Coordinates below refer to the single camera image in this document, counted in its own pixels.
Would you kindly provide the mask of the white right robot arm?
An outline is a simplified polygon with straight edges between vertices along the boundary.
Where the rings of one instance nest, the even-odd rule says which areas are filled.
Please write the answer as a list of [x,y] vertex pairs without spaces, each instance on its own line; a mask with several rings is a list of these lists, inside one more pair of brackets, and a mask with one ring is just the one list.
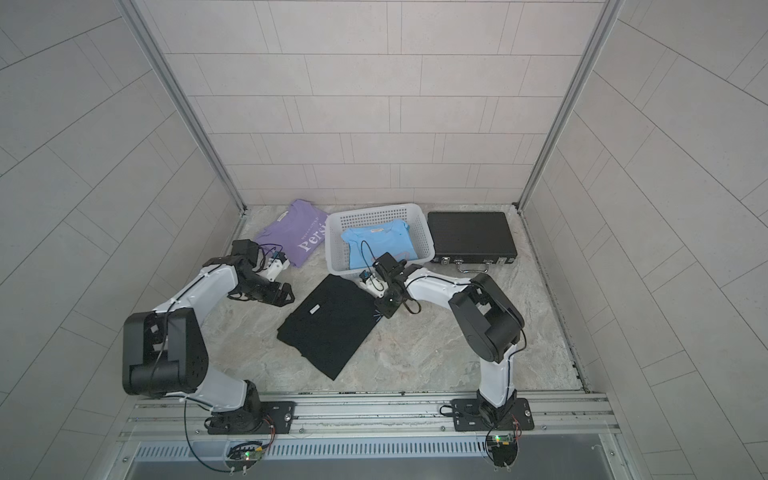
[[433,273],[418,264],[385,253],[373,263],[377,281],[385,287],[374,300],[390,318],[410,302],[432,303],[449,310],[471,350],[480,359],[477,405],[466,414],[488,426],[498,425],[511,412],[517,393],[513,357],[526,342],[525,321],[511,300],[486,273],[456,278]]

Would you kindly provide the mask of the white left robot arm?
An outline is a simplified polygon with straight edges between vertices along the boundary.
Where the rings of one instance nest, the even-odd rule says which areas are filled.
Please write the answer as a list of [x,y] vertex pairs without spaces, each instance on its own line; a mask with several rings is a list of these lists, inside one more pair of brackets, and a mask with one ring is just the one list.
[[276,244],[236,240],[181,290],[154,309],[130,315],[123,326],[122,385],[129,395],[174,398],[209,412],[210,435],[287,434],[295,403],[264,402],[255,384],[214,368],[201,326],[223,299],[275,307],[294,302],[278,275],[290,263]]

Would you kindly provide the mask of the light blue t-shirt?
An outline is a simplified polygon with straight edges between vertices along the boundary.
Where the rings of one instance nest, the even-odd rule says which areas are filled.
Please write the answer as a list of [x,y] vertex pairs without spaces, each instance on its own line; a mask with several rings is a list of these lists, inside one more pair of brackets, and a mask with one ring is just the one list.
[[401,219],[349,228],[342,233],[341,239],[349,247],[351,269],[372,267],[374,261],[384,253],[390,253],[396,260],[418,259],[410,238],[409,226]]

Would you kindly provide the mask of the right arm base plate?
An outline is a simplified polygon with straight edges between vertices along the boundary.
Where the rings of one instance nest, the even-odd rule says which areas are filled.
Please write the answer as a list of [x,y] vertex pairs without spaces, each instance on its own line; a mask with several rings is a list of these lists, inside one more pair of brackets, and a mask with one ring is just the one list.
[[491,427],[501,431],[532,431],[535,428],[525,398],[510,399],[502,407],[494,407],[482,397],[453,399],[449,406],[457,432],[487,432]]

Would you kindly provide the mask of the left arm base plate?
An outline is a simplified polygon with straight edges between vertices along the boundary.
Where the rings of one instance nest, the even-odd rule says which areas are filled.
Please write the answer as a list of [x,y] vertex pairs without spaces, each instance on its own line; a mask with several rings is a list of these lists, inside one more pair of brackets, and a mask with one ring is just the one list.
[[295,402],[262,402],[258,410],[246,405],[235,411],[212,413],[204,425],[209,435],[288,434],[295,409]]

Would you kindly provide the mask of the black t-shirt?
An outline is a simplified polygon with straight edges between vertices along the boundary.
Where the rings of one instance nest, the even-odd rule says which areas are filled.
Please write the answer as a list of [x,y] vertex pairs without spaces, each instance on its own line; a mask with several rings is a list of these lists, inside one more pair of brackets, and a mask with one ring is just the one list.
[[328,275],[288,315],[277,339],[334,380],[381,318],[373,296],[350,280]]

